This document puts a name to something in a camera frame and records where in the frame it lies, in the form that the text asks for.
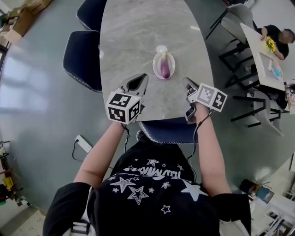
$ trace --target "white table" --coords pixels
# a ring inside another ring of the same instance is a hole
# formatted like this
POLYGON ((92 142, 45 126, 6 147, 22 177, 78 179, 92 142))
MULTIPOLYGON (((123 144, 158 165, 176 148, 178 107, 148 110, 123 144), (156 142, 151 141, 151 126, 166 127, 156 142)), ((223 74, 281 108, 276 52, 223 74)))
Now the white table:
POLYGON ((272 59, 274 63, 279 65, 279 59, 266 50, 265 41, 261 41, 262 35, 260 33, 243 23, 241 23, 241 27, 250 46, 260 84, 285 91, 283 80, 276 79, 273 73, 268 70, 269 60, 272 59))
POLYGON ((124 79, 148 74, 145 108, 138 121, 183 117, 188 110, 183 77, 213 86, 203 36, 184 0, 108 0, 100 50, 105 102, 124 79), (152 62, 159 45, 165 45, 176 62, 175 73, 169 80, 158 79, 153 72, 152 62))

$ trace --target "gray floor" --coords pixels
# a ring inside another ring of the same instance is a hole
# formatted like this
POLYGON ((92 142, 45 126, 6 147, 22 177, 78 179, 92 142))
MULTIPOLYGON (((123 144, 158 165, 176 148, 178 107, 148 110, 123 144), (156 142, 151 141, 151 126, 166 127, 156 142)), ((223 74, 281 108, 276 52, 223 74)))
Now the gray floor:
MULTIPOLYGON (((45 211, 56 190, 72 182, 79 169, 80 163, 71 158, 76 136, 81 134, 94 145, 110 124, 102 94, 81 86, 62 68, 70 33, 84 29, 76 19, 82 2, 53 0, 18 45, 11 47, 0 78, 1 137, 11 141, 10 152, 17 158, 16 172, 22 177, 22 181, 17 182, 24 186, 25 197, 45 211)), ((221 0, 186 2, 203 34, 226 7, 221 0)), ((234 44, 225 47, 231 39, 219 26, 206 41, 218 88, 222 88, 230 75, 218 55, 234 47, 234 44)), ((230 97, 245 95, 238 87, 224 91, 230 97)), ((251 109, 249 104, 229 98, 222 114, 213 115, 227 178, 233 189, 244 178, 257 178, 262 171, 266 175, 273 173, 294 151, 295 123, 291 116, 282 117, 285 137, 280 138, 261 127, 248 129, 241 122, 230 122, 233 116, 247 109, 251 109)), ((129 129, 130 147, 136 142, 138 125, 130 125, 129 129)), ((124 141, 125 137, 112 165, 123 152, 124 141)), ((181 148, 186 156, 190 155, 192 145, 181 148)), ((77 148, 75 156, 83 159, 85 153, 77 148)), ((193 165, 199 173, 197 156, 194 156, 193 165)))

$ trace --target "chair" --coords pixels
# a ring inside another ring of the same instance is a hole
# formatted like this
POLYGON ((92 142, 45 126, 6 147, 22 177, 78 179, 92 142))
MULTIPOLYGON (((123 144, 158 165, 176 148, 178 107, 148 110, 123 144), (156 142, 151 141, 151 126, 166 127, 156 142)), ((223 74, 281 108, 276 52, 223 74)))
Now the chair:
POLYGON ((139 126, 145 135, 157 143, 194 143, 195 124, 187 124, 185 117, 140 121, 139 126))
POLYGON ((239 40, 241 43, 247 42, 240 23, 244 23, 245 25, 254 29, 252 12, 247 6, 242 3, 227 7, 225 11, 221 14, 221 16, 213 23, 213 25, 211 25, 211 30, 206 36, 206 39, 211 35, 211 33, 215 30, 219 23, 221 23, 221 25, 231 35, 234 36, 235 39, 230 42, 233 42, 235 40, 239 40))
POLYGON ((64 70, 77 82, 95 92, 102 92, 99 42, 98 31, 72 32, 63 60, 64 70))
POLYGON ((281 111, 278 105, 274 101, 270 101, 266 94, 257 90, 254 92, 254 98, 234 96, 233 99, 253 101, 254 110, 239 117, 231 119, 232 122, 254 115, 259 122, 248 125, 249 128, 262 125, 265 129, 269 130, 273 134, 276 134, 281 137, 284 136, 279 127, 281 111), (273 112, 272 114, 277 114, 277 116, 274 118, 270 118, 271 112, 273 112))
POLYGON ((85 0, 77 11, 77 18, 89 30, 100 32, 106 0, 85 0))

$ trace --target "navy blue chair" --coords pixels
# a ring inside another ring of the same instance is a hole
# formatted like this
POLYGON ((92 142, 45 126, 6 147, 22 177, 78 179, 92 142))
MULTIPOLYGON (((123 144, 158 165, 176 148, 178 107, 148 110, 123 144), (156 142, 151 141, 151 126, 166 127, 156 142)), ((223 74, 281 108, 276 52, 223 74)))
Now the navy blue chair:
POLYGON ((140 121, 139 126, 145 135, 157 143, 194 143, 194 131, 196 124, 187 124, 185 117, 140 121))
POLYGON ((63 61, 70 76, 95 92, 102 92, 99 42, 100 33, 95 30, 72 32, 63 61))
POLYGON ((89 30, 100 32, 106 0, 85 0, 77 11, 77 18, 89 30))

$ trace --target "white power adapter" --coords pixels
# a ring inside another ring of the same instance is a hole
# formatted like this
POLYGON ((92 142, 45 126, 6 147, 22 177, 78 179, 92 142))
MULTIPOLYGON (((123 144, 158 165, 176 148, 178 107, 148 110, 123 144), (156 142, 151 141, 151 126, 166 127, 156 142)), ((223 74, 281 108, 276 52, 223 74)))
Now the white power adapter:
POLYGON ((87 152, 89 153, 90 150, 92 149, 92 146, 87 143, 87 141, 81 136, 78 135, 77 138, 75 140, 78 140, 78 144, 87 152))

